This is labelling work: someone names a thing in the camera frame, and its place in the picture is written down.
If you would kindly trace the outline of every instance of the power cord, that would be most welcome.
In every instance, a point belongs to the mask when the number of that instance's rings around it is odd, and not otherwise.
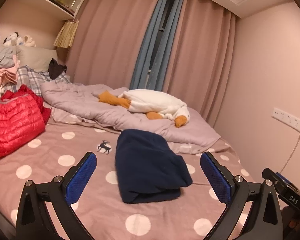
[[[284,166],[283,166],[283,168],[281,169],[280,173],[281,173],[281,172],[284,170],[284,168],[287,166],[289,160],[291,159],[292,155],[294,154],[294,151],[296,150],[296,148],[297,148],[297,146],[298,146],[298,144],[299,144],[299,141],[300,141],[300,135],[299,135],[299,138],[298,138],[298,141],[297,141],[296,146],[294,147],[294,149],[293,149],[293,151],[292,151],[290,157],[288,158],[288,160],[287,160],[286,163],[284,164]]]

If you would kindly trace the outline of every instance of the black cloth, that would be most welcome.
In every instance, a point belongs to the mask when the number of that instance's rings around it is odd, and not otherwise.
[[[53,58],[50,61],[48,72],[52,80],[56,79],[62,72],[67,72],[67,66],[58,64],[58,62]]]
[[[118,185],[125,203],[178,198],[192,184],[185,161],[155,133],[127,129],[118,137],[115,155]]]

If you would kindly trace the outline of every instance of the power strip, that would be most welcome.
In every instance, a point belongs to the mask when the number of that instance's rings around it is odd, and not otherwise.
[[[272,117],[300,132],[300,118],[278,108],[273,109]]]

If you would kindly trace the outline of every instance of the plaid fabric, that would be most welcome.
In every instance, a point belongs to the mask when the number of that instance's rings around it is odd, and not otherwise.
[[[62,72],[55,80],[51,80],[49,72],[36,72],[29,68],[27,65],[19,67],[17,70],[17,84],[7,85],[4,87],[5,91],[10,90],[12,92],[17,92],[22,84],[29,87],[36,95],[42,96],[40,91],[40,84],[44,82],[66,82],[70,83],[70,77]]]

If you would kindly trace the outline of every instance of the bed sheet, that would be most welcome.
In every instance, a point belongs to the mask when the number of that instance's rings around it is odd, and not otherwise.
[[[220,203],[200,168],[200,154],[180,155],[187,163],[193,184],[181,189],[181,196],[160,203],[125,204],[122,202],[114,167],[118,134],[50,120],[46,132],[11,155],[0,159],[0,211],[14,225],[24,183],[49,182],[64,175],[86,152],[97,155],[98,164],[79,201],[71,207],[95,239],[202,240],[222,214]],[[107,155],[98,145],[109,141]],[[181,147],[188,149],[189,144]],[[238,156],[222,138],[210,149],[214,157],[234,175],[253,181],[241,166]],[[51,218],[61,237],[68,239],[51,203]],[[238,236],[250,205],[247,204],[230,239]]]

